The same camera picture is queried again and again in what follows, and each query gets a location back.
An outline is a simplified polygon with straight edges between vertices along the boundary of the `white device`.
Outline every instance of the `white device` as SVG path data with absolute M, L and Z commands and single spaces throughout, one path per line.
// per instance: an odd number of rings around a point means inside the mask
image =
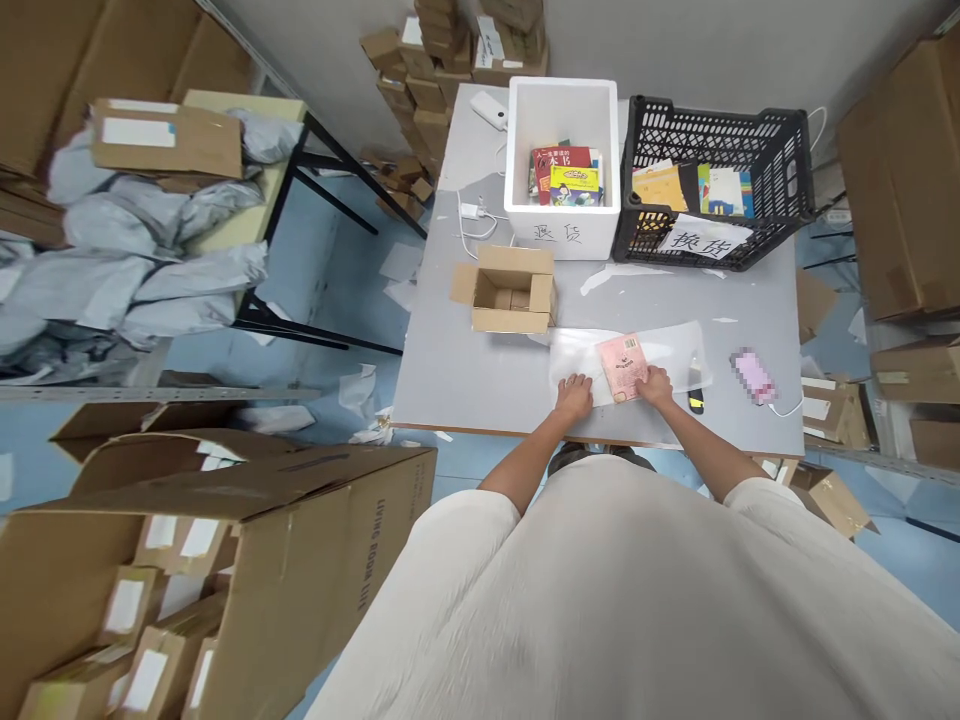
M 474 95 L 470 107 L 497 130 L 503 132 L 507 129 L 507 109 L 489 94 L 479 92 Z

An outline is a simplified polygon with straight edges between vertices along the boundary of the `white clothing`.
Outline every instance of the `white clothing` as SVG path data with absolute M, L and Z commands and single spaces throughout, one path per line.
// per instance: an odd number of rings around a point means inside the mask
M 960 717 L 960 636 L 787 488 L 612 455 L 417 521 L 307 720 Z

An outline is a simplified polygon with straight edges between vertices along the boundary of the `metal table frame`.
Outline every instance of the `metal table frame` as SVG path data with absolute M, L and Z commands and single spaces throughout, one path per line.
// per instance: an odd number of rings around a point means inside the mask
M 311 133 L 326 145 L 334 153 L 334 156 L 318 155 L 305 150 L 304 147 L 307 138 Z M 390 193 L 367 172 L 366 168 L 364 168 L 356 158 L 351 156 L 350 153 L 334 139 L 320 121 L 308 112 L 304 117 L 303 133 L 300 135 L 300 141 L 297 143 L 293 155 L 290 157 L 287 171 L 284 173 L 283 180 L 280 184 L 277 201 L 271 210 L 270 220 L 267 223 L 267 228 L 263 236 L 264 241 L 268 244 L 273 242 L 273 236 L 280 222 L 280 215 L 283 212 L 283 207 L 286 204 L 287 195 L 290 192 L 290 186 L 293 184 L 294 178 L 300 180 L 300 182 L 319 195 L 323 200 L 330 203 L 330 205 L 357 223 L 371 235 L 379 234 L 379 231 L 373 225 L 364 220 L 356 211 L 348 207 L 339 198 L 320 185 L 317 177 L 310 172 L 318 169 L 340 170 L 360 178 L 403 222 L 409 225 L 413 231 L 424 240 L 427 239 L 427 231 L 390 196 Z M 254 289 L 247 290 L 244 293 L 233 327 L 239 330 L 249 330 L 264 335 L 305 342 L 311 345 L 322 345 L 337 350 L 349 350 L 351 346 L 356 346 L 370 350 L 379 350 L 380 352 L 391 355 L 403 355 L 403 350 L 398 350 L 397 348 L 380 345 L 349 335 L 341 335 L 340 333 L 330 332 L 329 330 L 323 330 L 304 323 L 284 320 L 273 312 L 263 300 L 257 297 Z

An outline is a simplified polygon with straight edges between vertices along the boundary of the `pink book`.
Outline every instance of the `pink book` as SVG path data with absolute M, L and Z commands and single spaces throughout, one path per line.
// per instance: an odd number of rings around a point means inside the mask
M 647 358 L 636 333 L 597 344 L 603 373 L 616 403 L 637 397 L 637 380 L 647 381 Z

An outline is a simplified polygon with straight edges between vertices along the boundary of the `white wall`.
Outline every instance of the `white wall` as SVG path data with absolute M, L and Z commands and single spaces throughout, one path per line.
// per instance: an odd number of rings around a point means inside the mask
M 214 2 L 342 143 L 404 146 L 357 39 L 399 25 L 412 0 Z M 839 118 L 865 81 L 891 66 L 952 4 L 545 0 L 550 74 L 613 79 L 621 97 L 646 94 L 751 113 L 827 105 Z M 461 6 L 476 8 L 476 0 Z

